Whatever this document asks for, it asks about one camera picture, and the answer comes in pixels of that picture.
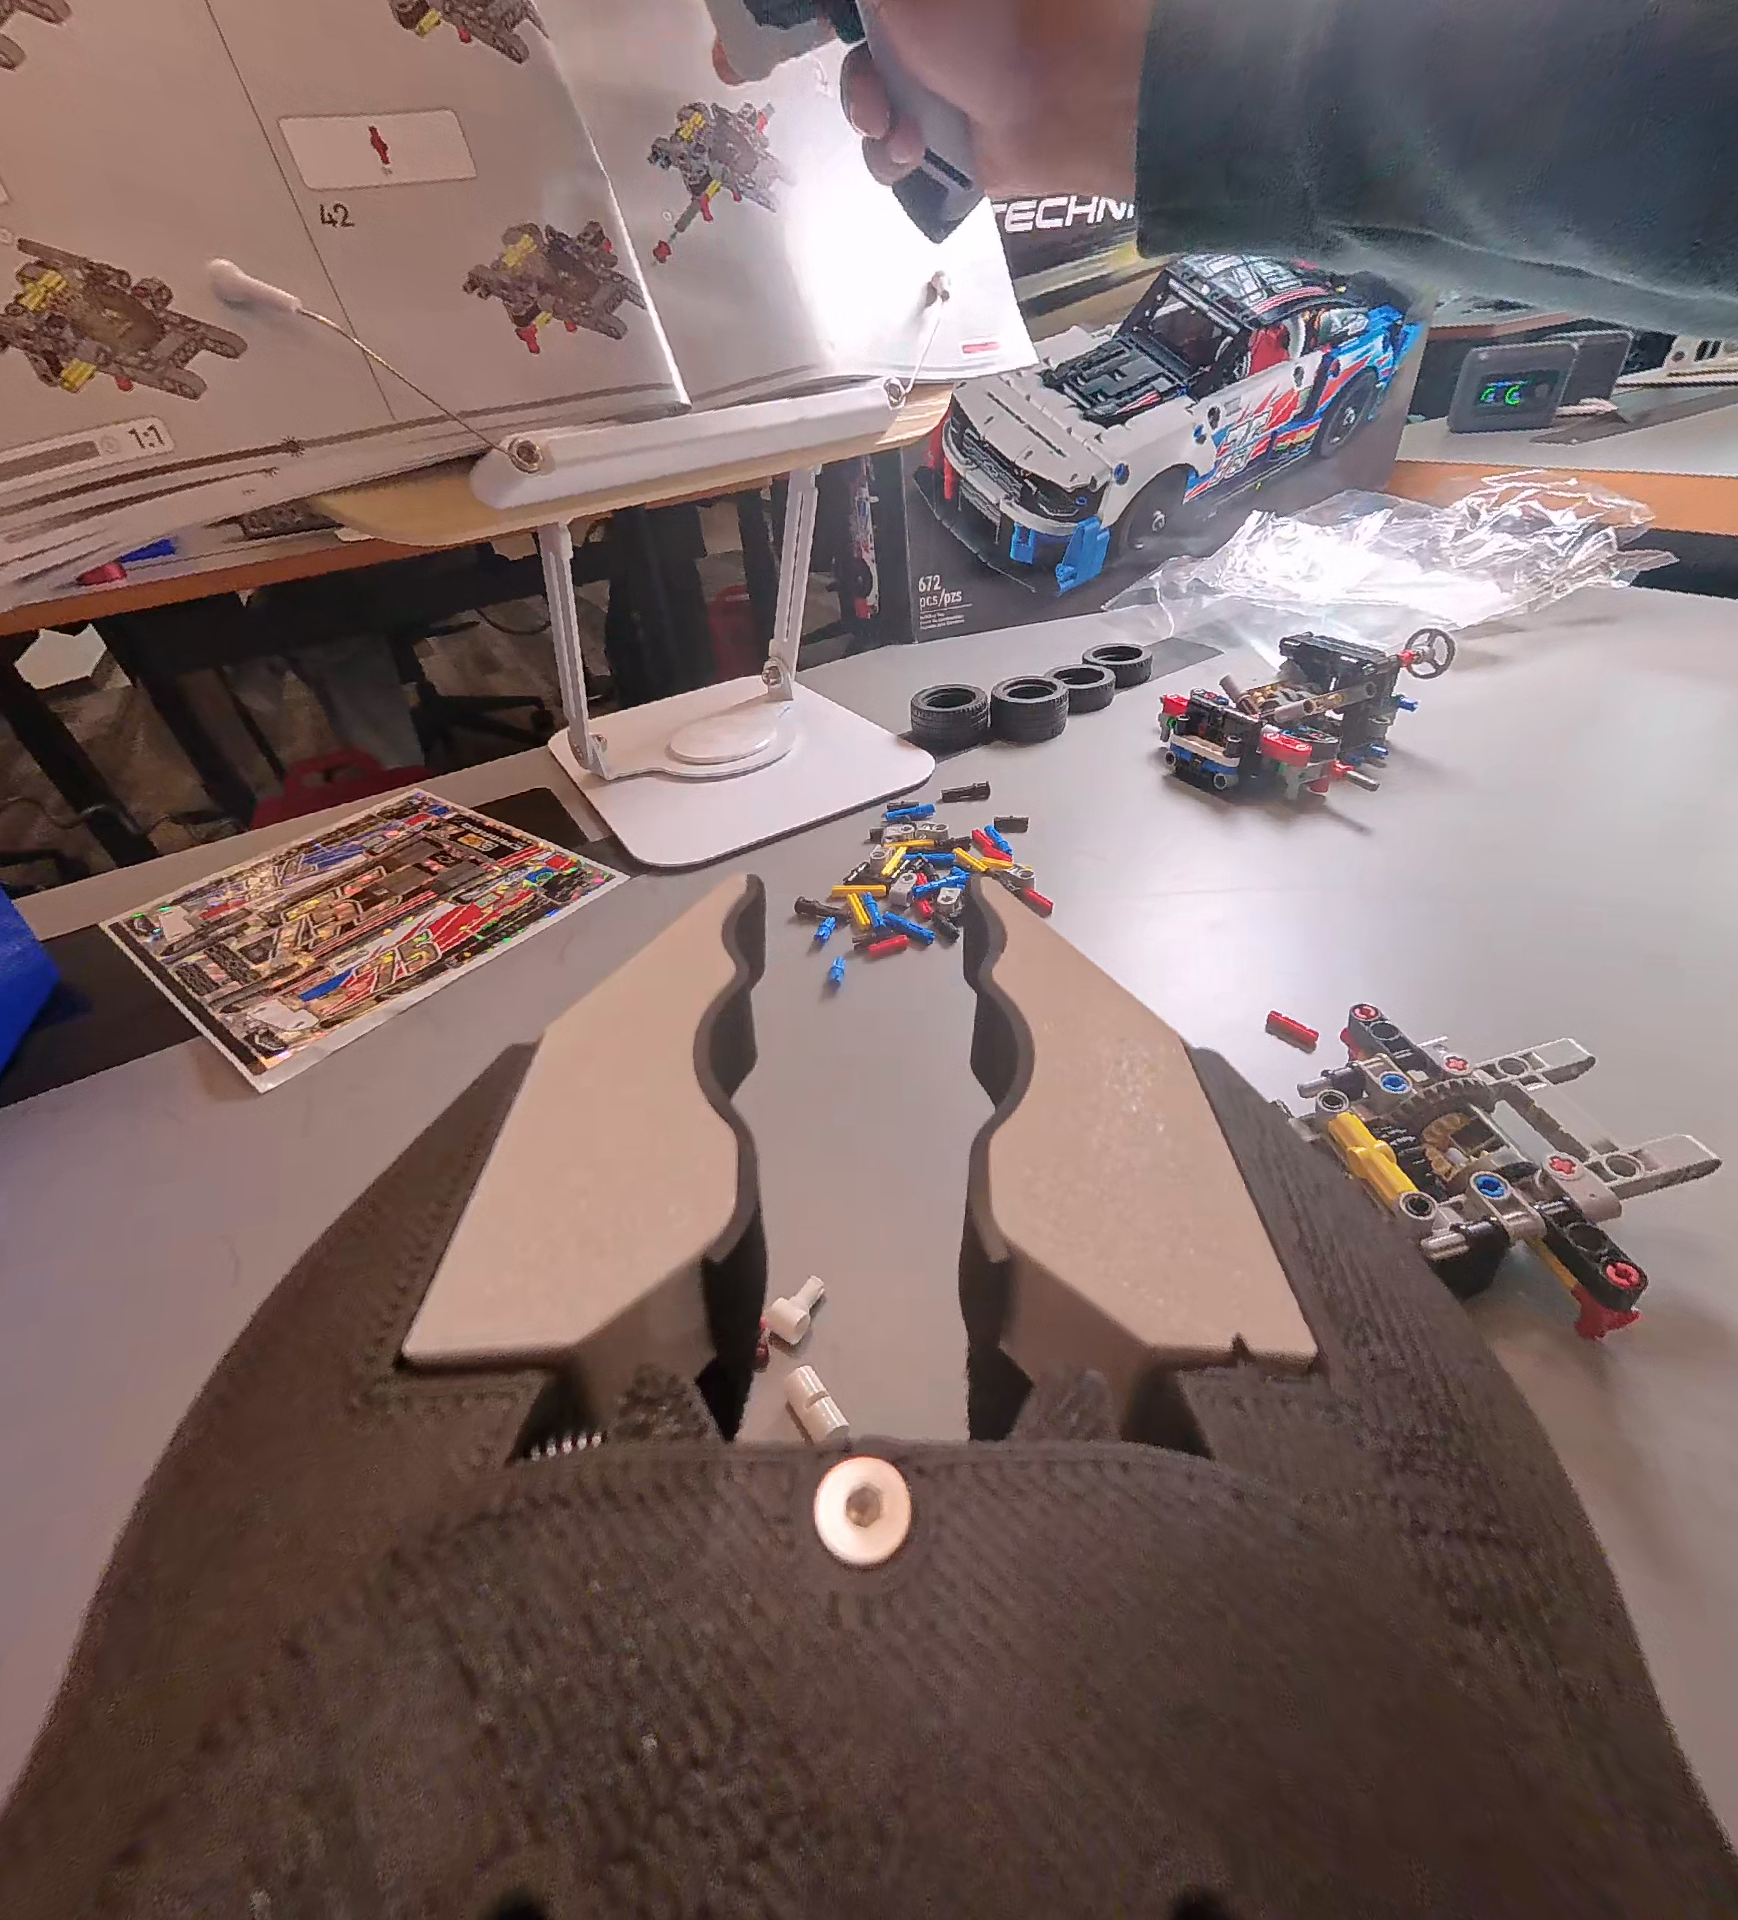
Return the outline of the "person's right hand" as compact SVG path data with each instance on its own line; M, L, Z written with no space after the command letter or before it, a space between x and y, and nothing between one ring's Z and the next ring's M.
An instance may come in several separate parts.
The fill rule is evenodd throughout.
M1137 191L1152 1L868 1L863 22L971 129L992 200Z

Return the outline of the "clear plastic bag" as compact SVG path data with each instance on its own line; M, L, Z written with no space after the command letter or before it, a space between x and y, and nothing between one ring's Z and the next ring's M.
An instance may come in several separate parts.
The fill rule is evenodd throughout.
M1675 564L1652 527L1639 499L1553 471L1489 476L1443 504L1340 492L1248 510L1211 553L1148 564L1108 608L1276 615L1369 639L1455 635Z

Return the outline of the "grey lego gearbox assembly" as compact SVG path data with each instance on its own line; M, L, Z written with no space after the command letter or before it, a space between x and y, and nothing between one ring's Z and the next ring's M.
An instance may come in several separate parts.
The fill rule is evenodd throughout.
M1413 1236L1452 1298L1479 1298L1528 1251L1571 1295L1577 1335L1639 1321L1649 1272L1611 1224L1626 1202L1718 1171L1713 1150L1690 1135L1626 1143L1590 1119L1566 1097L1596 1065L1574 1040L1468 1054L1362 1002L1340 1044L1346 1063L1282 1116Z

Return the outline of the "lego instruction booklet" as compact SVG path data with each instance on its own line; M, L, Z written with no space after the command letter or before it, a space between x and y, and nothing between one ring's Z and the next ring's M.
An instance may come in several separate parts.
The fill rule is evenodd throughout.
M0 610L440 462L490 510L877 433L1023 370L990 205L932 241L842 48L718 3L0 3Z

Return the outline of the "black device green display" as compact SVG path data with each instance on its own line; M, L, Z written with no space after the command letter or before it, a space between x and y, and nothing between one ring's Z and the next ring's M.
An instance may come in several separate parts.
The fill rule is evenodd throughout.
M1553 425L1577 370L1577 339L1473 348L1452 389L1452 434L1533 433Z

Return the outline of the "lego set box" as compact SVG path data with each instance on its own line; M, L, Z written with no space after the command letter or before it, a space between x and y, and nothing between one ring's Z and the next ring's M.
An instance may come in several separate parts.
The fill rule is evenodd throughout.
M1073 224L1060 229L1058 213ZM1432 296L1258 252L1146 256L1114 201L999 209L1031 360L904 451L916 641L1100 610L1253 510L1383 492Z

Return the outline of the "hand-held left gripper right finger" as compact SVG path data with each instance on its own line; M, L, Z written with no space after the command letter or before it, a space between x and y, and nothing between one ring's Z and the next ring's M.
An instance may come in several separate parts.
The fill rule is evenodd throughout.
M996 877L965 892L963 969L992 1105L963 1215L971 1439L1079 1375L1114 1436L1176 1373L1309 1375L1317 1338L1185 1040Z

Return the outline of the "white lamp base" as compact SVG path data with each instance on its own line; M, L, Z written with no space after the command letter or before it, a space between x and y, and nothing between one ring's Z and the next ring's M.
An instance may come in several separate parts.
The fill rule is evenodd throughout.
M637 425L512 434L471 468L473 497L514 510L537 538L566 726L546 753L567 796L644 867L686 872L904 793L934 769L923 752L849 707L800 690L799 660L824 455L818 431L885 428L901 383L860 383ZM760 669L594 719L580 653L572 527L621 513L658 480L707 484L705 457L762 479L786 472L786 546Z

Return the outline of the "pile of small lego pins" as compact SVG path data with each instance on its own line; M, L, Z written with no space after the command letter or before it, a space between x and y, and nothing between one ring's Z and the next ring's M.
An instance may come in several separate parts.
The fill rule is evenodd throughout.
M982 877L1049 919L1052 898L1025 857L1030 815L999 812L992 801L990 778L968 778L883 805L848 872L792 898L791 918L810 947L871 962L952 947Z

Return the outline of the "colourful sticker sheet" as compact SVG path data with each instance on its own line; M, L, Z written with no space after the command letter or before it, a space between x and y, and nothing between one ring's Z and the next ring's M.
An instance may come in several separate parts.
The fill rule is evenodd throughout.
M270 1089L623 881L589 853L416 788L100 928Z

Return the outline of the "wooden edged side desk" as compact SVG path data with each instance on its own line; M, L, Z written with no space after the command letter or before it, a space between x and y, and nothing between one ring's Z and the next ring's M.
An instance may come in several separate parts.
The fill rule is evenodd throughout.
M1559 418L1539 433L1448 431L1448 400L1473 348L1525 355L1553 334L1594 327L1540 313L1432 327L1388 490L1445 504L1514 471L1590 480L1652 513L1686 588L1738 596L1738 379L1622 389L1609 411Z

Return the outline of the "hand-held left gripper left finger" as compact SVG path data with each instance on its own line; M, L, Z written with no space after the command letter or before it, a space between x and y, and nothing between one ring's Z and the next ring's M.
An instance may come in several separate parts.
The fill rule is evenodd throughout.
M738 1427L766 1234L735 1097L756 1065L766 889L720 879L542 1032L402 1340L424 1373L545 1364L587 1411L644 1368Z

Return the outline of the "red object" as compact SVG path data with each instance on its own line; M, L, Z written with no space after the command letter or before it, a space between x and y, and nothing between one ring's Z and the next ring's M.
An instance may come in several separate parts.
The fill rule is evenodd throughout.
M334 805L393 792L403 784L402 774L403 771L387 769L363 750L336 747L309 755L283 769L279 790L256 802L250 828L272 828Z

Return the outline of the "black lego chassis assembly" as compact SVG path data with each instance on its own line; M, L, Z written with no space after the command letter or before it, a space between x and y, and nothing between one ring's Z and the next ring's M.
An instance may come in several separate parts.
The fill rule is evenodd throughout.
M1160 702L1160 747L1175 781L1217 796L1303 806L1352 785L1379 792L1390 730L1417 707L1408 680L1435 680L1456 660L1451 632L1425 627L1397 651L1292 635L1279 674L1245 686L1229 676Z

